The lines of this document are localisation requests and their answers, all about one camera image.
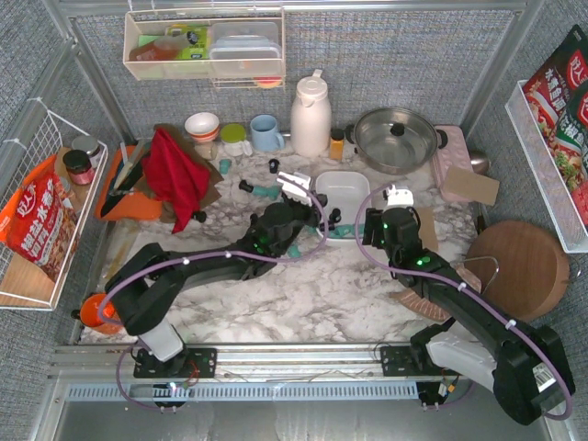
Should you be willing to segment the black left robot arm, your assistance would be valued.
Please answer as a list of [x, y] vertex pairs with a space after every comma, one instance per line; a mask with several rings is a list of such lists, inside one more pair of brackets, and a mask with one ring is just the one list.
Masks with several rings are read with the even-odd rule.
[[176, 297], [185, 289], [220, 281], [258, 278], [277, 265], [305, 226], [316, 228], [327, 205], [285, 197], [252, 215], [245, 235], [224, 248], [195, 253], [165, 251], [149, 243], [106, 284], [106, 293], [127, 334], [136, 336], [160, 363], [182, 357], [184, 340], [166, 319]]

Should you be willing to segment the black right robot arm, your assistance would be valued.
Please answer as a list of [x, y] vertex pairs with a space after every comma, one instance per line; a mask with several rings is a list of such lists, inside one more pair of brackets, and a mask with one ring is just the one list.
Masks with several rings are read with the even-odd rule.
[[549, 327], [520, 322], [485, 300], [450, 263], [428, 250], [419, 237], [420, 219], [412, 207], [367, 209], [356, 229], [359, 249], [381, 249], [390, 275], [422, 299], [448, 312], [450, 319], [411, 339], [418, 364], [431, 362], [463, 374], [490, 390], [516, 422], [541, 416], [571, 416], [575, 384], [559, 336]]

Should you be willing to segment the white rectangular storage basket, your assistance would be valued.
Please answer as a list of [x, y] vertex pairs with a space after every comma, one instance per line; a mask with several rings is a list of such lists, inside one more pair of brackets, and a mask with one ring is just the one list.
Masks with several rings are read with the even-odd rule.
[[[371, 191], [368, 179], [358, 172], [327, 171], [316, 177], [314, 187], [317, 194], [323, 194], [327, 197], [324, 211], [332, 229], [329, 230], [326, 244], [328, 246], [354, 246], [356, 244], [355, 235], [338, 237], [334, 230], [337, 226], [345, 224], [355, 227], [357, 213]], [[341, 221], [338, 223], [329, 220], [334, 208], [341, 210]]]

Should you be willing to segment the brown cardboard square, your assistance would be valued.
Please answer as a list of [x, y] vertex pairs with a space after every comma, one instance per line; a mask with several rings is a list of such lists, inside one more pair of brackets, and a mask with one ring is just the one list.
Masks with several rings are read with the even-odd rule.
[[417, 208], [417, 214], [421, 221], [419, 237], [423, 247], [431, 251], [438, 251], [438, 240], [435, 232], [435, 218], [431, 208]]

